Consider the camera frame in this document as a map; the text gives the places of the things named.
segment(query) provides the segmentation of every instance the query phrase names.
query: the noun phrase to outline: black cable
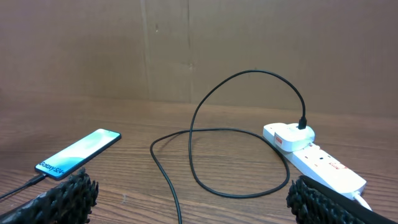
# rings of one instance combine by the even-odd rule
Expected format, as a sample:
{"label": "black cable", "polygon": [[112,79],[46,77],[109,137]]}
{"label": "black cable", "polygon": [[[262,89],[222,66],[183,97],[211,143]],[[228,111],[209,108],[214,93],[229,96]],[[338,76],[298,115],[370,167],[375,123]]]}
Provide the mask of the black cable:
{"label": "black cable", "polygon": [[[188,155],[189,155],[189,162],[190,162],[190,167],[191,167],[191,171],[192,171],[192,175],[193,178],[195,178],[196,182],[203,187],[205,190],[215,194],[215,195],[219,195],[221,197],[228,197],[228,198],[255,198],[255,197],[260,197],[260,196],[264,196],[264,195],[268,195],[271,194],[273,192],[276,192],[278,190],[280,190],[282,187],[284,187],[287,182],[290,179],[290,171],[289,171],[289,167],[287,165],[287,162],[285,160],[285,158],[283,157],[283,155],[278,151],[278,149],[276,149],[271,143],[269,143],[267,140],[265,140],[262,136],[258,135],[258,134],[254,134],[252,132],[249,131],[245,131],[242,129],[236,129],[236,128],[204,128],[204,129],[194,129],[193,128],[193,124],[195,123],[195,118],[196,115],[198,113],[198,110],[200,108],[200,106],[205,102],[205,100],[214,92],[216,91],[221,85],[223,85],[224,83],[228,82],[229,80],[231,80],[232,78],[239,76],[239,75],[243,75],[246,73],[253,73],[253,72],[259,72],[259,73],[266,73],[268,75],[272,75],[274,77],[277,77],[278,79],[282,80],[283,82],[285,82],[286,84],[288,84],[288,86],[290,86],[294,92],[296,92],[297,96],[300,98],[301,104],[302,104],[302,117],[300,118],[300,121],[298,122],[298,128],[299,129],[304,129],[307,125],[307,120],[305,119],[305,104],[304,104],[304,100],[301,96],[301,94],[299,93],[299,91],[296,89],[296,87],[293,86],[293,84],[291,84],[289,81],[287,81],[285,78],[283,78],[282,76],[273,73],[273,72],[268,72],[268,71],[264,71],[264,70],[246,70],[243,72],[239,72],[235,75],[230,76],[229,78],[227,78],[226,80],[222,81],[220,84],[218,84],[216,87],[214,87],[214,89],[212,89],[205,97],[204,99],[201,100],[201,102],[199,103],[199,105],[197,106],[193,117],[192,117],[192,121],[191,121],[191,126],[189,130],[183,130],[183,131],[177,131],[176,133],[172,133],[169,134],[167,136],[161,137],[159,139],[156,139],[151,145],[150,145],[150,154],[152,156],[152,158],[154,159],[155,163],[157,164],[157,166],[159,167],[160,171],[162,172],[163,176],[165,177],[167,183],[169,184],[170,190],[172,191],[172,195],[174,197],[174,201],[175,201],[175,206],[177,208],[177,216],[178,216],[178,223],[182,224],[182,216],[181,216],[181,209],[180,209],[180,204],[178,202],[178,198],[177,198],[177,194],[175,193],[173,184],[171,182],[171,180],[169,179],[169,177],[166,174],[166,171],[164,171],[162,165],[160,164],[160,162],[157,160],[154,151],[153,151],[153,147],[154,145],[166,138],[169,138],[171,136],[177,135],[177,134],[183,134],[183,133],[187,133],[189,132],[189,137],[188,137]],[[234,194],[226,194],[223,192],[218,192],[215,191],[209,187],[207,187],[203,182],[201,182],[195,172],[195,168],[193,167],[193,159],[192,159],[192,132],[194,131],[237,131],[237,132],[241,132],[241,133],[246,133],[246,134],[250,134],[254,137],[257,137],[259,139],[261,139],[262,141],[264,141],[266,144],[268,144],[269,147],[271,147],[276,153],[277,155],[280,157],[281,161],[283,162],[285,169],[286,169],[286,178],[283,181],[283,183],[281,183],[279,186],[270,189],[270,190],[266,190],[265,192],[260,192],[260,193],[256,193],[256,194],[248,194],[248,195],[234,195]]]}
{"label": "black cable", "polygon": [[23,190],[25,188],[28,188],[32,185],[35,185],[35,184],[39,183],[40,181],[44,180],[46,177],[47,177],[47,174],[39,174],[39,175],[33,177],[32,179],[28,180],[24,185],[0,196],[0,199],[3,199],[5,197],[7,197],[8,195],[12,195],[12,194],[14,194],[20,190]]}

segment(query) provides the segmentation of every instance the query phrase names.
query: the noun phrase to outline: phone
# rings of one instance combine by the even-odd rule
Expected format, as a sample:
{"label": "phone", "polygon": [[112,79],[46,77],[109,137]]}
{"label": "phone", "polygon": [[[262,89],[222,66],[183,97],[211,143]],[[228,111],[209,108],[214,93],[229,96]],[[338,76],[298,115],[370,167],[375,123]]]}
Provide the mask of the phone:
{"label": "phone", "polygon": [[62,180],[121,139],[121,134],[98,129],[35,166],[37,172]]}

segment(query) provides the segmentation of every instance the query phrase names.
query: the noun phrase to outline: white power strip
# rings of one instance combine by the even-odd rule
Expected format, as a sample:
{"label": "white power strip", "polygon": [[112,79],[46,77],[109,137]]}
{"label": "white power strip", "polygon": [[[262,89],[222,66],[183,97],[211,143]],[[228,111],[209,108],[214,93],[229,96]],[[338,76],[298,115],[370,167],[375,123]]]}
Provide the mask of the white power strip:
{"label": "white power strip", "polygon": [[262,135],[301,173],[371,210],[361,198],[366,180],[313,143],[315,133],[307,126],[274,123],[264,126]]}

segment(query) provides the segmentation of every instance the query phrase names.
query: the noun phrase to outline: white cable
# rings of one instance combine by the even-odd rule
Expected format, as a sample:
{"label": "white cable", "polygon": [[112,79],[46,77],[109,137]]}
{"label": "white cable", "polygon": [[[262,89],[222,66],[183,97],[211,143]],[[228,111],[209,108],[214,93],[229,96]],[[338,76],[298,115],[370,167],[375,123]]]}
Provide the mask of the white cable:
{"label": "white cable", "polygon": [[359,202],[362,206],[364,206],[365,208],[369,209],[370,211],[372,211],[371,207],[368,205],[368,203],[365,201],[365,199],[363,199],[361,197],[361,194],[359,192],[355,192],[354,193],[354,198],[357,202]]}

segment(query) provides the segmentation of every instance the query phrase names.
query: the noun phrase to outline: extension cord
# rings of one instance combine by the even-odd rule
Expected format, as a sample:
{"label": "extension cord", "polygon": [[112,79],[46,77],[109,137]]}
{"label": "extension cord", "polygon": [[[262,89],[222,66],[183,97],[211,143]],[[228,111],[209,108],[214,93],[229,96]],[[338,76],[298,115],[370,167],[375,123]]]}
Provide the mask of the extension cord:
{"label": "extension cord", "polygon": [[298,129],[297,126],[268,124],[264,126],[262,135],[301,173],[370,209],[360,197],[366,180],[314,144],[315,133],[312,128],[307,126]]}

